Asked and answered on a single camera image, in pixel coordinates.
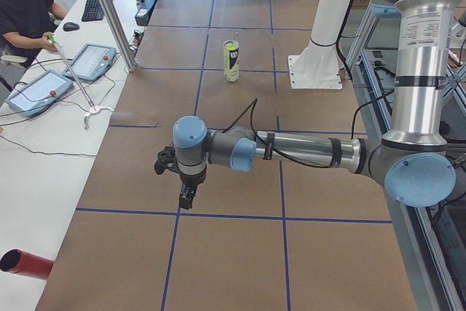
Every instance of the hand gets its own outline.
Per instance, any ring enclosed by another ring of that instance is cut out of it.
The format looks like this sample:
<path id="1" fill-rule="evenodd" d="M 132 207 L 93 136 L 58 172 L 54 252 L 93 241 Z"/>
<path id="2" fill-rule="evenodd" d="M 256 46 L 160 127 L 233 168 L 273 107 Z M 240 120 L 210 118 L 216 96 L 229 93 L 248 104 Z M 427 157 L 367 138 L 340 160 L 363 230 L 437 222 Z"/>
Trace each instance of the hand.
<path id="1" fill-rule="evenodd" d="M 42 38 L 41 38 L 42 49 L 46 49 L 46 50 L 49 50 L 49 51 L 52 51 L 52 52 L 56 52 L 57 48 L 55 47 L 54 44 L 52 44 L 52 42 L 47 37 L 49 34 L 53 34 L 53 33 L 52 32 L 45 32 L 44 34 L 42 34 Z"/>

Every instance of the tablet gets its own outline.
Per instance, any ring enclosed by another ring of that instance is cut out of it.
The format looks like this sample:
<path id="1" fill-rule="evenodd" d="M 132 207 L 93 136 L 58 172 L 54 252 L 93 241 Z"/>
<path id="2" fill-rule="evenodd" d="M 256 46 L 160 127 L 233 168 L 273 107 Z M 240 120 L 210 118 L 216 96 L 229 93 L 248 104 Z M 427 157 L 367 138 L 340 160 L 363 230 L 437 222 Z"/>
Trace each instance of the tablet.
<path id="1" fill-rule="evenodd" d="M 114 47 L 87 43 L 71 61 L 70 66 L 79 79 L 94 82 L 106 72 L 116 53 L 117 50 Z M 73 79 L 68 69 L 63 71 L 62 75 Z"/>
<path id="2" fill-rule="evenodd" d="M 72 85 L 70 79 L 48 70 L 22 90 L 13 93 L 5 102 L 23 116 L 32 117 L 48 109 Z"/>

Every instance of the red cylinder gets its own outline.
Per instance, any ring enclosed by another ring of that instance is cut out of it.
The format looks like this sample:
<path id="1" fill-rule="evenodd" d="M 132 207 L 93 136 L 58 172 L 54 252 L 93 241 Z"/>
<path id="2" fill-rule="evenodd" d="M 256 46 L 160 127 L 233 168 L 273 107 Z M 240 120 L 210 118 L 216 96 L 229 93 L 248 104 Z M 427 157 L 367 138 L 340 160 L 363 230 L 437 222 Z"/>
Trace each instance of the red cylinder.
<path id="1" fill-rule="evenodd" d="M 50 270 L 52 270 L 53 263 L 54 261 L 41 256 L 13 249 L 1 258 L 0 269 L 4 272 L 46 280 Z"/>

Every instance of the tennis ball can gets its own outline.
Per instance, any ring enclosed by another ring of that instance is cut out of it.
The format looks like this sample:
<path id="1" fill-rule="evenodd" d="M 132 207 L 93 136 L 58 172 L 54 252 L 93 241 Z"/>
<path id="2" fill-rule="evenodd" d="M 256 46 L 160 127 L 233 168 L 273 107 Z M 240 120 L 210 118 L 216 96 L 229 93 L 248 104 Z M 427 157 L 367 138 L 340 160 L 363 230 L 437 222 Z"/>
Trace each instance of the tennis ball can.
<path id="1" fill-rule="evenodd" d="M 224 42 L 224 72 L 229 82 L 235 82 L 240 77 L 239 51 L 240 44 L 236 40 Z"/>

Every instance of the computer mouse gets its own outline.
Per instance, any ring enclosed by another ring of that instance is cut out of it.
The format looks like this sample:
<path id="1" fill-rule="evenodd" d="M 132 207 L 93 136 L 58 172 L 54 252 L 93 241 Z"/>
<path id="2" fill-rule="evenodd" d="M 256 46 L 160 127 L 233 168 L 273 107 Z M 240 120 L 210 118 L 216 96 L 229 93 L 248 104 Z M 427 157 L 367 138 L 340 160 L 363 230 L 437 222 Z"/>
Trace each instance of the computer mouse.
<path id="1" fill-rule="evenodd" d="M 63 30 L 65 32 L 75 31 L 76 29 L 79 29 L 79 25 L 74 22 L 67 22 L 63 25 Z"/>

